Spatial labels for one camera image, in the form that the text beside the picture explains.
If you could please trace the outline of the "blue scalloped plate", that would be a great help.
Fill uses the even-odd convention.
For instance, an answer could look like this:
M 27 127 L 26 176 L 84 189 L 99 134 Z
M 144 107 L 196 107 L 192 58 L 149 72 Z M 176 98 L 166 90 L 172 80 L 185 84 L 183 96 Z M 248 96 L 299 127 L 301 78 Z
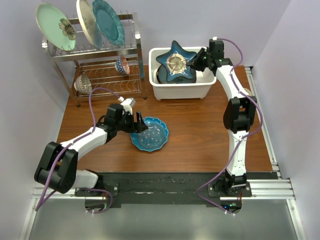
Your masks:
M 131 142 L 134 146 L 136 146 L 140 151 L 145 151 L 145 152 L 153 152 L 153 151 L 157 151 L 157 150 L 160 150 L 168 141 L 168 137 L 169 137 L 169 130 L 168 130 L 168 127 L 167 125 L 161 121 L 159 118 L 156 118 L 156 117 L 145 117 L 143 118 L 145 124 L 150 127 L 150 126 L 153 126 L 153 125 L 159 125 L 159 126 L 162 126 L 163 129 L 164 129 L 164 132 L 165 132 L 165 142 L 164 144 L 159 147 L 159 148 L 155 148 L 155 149 L 145 149 L 145 148 L 142 148 L 141 146 L 139 146 L 138 144 L 138 133 L 131 133 L 130 134 L 130 137 L 131 137 Z

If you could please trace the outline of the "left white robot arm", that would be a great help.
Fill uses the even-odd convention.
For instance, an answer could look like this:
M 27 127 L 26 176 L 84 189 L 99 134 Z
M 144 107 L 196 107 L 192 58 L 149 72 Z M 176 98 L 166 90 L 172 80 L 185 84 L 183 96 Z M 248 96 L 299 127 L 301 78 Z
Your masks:
M 119 131 L 131 134 L 147 130 L 139 111 L 136 118 L 137 121 L 130 105 L 110 104 L 106 114 L 85 133 L 62 143 L 48 143 L 34 180 L 61 194 L 77 188 L 86 189 L 92 196 L 99 196 L 104 190 L 99 175 L 90 170 L 77 170 L 78 161 L 95 148 L 108 143 Z

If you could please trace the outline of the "dark blue star plate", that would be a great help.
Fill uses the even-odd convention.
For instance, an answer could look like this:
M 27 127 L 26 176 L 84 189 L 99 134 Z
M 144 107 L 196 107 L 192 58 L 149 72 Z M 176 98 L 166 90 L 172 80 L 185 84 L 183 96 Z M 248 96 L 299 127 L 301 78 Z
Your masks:
M 155 60 L 163 66 L 167 72 L 166 79 L 171 82 L 177 77 L 185 77 L 192 79 L 191 67 L 187 66 L 187 62 L 196 56 L 195 51 L 188 51 L 173 40 L 170 50 L 155 58 Z

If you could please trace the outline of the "dark blue glazed plate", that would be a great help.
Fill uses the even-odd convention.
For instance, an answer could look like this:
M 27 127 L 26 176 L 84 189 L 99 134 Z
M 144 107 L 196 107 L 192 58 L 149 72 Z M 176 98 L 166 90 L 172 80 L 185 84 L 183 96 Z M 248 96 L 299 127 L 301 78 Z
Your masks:
M 194 84 L 197 81 L 197 74 L 194 69 L 191 69 L 192 78 L 177 77 L 172 81 L 167 80 L 167 71 L 164 66 L 160 66 L 156 72 L 156 79 L 159 84 Z

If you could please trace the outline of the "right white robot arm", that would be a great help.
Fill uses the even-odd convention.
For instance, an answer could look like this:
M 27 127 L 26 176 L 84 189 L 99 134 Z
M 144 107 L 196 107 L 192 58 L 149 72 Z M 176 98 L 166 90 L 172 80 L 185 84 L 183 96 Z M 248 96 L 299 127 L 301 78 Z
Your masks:
M 256 113 L 261 113 L 257 98 L 250 96 L 238 80 L 236 65 L 225 57 L 226 39 L 214 37 L 207 48 L 201 48 L 196 57 L 187 63 L 194 70 L 203 72 L 209 69 L 220 82 L 227 96 L 228 103 L 223 115 L 223 125 L 228 131 L 229 160 L 214 179 L 207 184 L 213 191 L 233 197 L 247 187 L 245 164 L 247 138 Z

